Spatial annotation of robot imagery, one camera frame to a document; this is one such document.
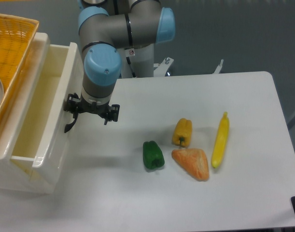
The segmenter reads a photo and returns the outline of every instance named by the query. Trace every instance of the yellow bell pepper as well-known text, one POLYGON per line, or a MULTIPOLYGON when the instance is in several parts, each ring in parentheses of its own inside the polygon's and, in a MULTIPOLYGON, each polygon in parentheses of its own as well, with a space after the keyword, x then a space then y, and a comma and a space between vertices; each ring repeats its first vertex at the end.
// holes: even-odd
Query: yellow bell pepper
POLYGON ((192 122, 186 118, 181 118, 176 124, 172 142, 177 146, 189 146, 192 133, 192 122))

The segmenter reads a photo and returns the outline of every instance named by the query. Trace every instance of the dark gray floor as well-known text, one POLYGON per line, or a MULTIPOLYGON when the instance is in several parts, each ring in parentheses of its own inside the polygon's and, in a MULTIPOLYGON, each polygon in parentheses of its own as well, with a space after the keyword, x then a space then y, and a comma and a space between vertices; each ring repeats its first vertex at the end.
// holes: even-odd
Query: dark gray floor
MULTIPOLYGON (((173 9, 176 38, 155 61, 175 59, 174 75, 270 72, 286 118, 295 109, 295 0, 161 0, 173 9)), ((53 44, 79 42, 76 0, 0 2, 0 13, 40 21, 53 44)), ((295 127, 290 131, 295 148, 295 127)))

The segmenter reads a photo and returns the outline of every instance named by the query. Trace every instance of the bread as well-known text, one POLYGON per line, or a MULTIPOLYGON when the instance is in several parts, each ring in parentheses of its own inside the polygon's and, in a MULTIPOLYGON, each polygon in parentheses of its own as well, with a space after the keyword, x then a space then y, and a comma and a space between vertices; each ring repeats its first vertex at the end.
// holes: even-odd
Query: bread
POLYGON ((176 149, 172 151, 172 158, 197 180, 208 180, 209 165, 202 149, 176 149))

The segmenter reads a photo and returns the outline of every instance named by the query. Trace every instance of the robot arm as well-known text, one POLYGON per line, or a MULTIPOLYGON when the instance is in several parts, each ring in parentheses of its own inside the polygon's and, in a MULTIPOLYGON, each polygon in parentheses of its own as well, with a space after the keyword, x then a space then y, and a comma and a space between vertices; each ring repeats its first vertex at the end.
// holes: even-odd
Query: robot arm
MULTIPOLYGON (((94 0, 83 1, 88 6, 92 2, 94 0)), ((128 0, 128 4, 130 13, 126 14, 109 16, 105 9, 90 6, 79 15, 83 87, 80 98, 69 94, 65 102, 64 110, 71 112, 74 118, 65 132, 72 128, 79 113, 97 114, 105 119, 105 124, 118 120, 119 105, 109 106, 122 67, 117 48, 157 44, 171 41, 175 36, 175 20, 170 8, 161 8, 158 0, 128 0)))

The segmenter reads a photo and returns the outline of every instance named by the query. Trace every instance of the green bell pepper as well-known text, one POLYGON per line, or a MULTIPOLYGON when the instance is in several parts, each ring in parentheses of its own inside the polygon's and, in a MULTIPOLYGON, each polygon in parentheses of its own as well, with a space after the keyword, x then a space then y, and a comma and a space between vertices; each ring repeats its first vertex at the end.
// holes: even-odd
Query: green bell pepper
POLYGON ((165 165, 162 151, 155 141, 143 143, 143 163, 147 169, 160 168, 165 165))

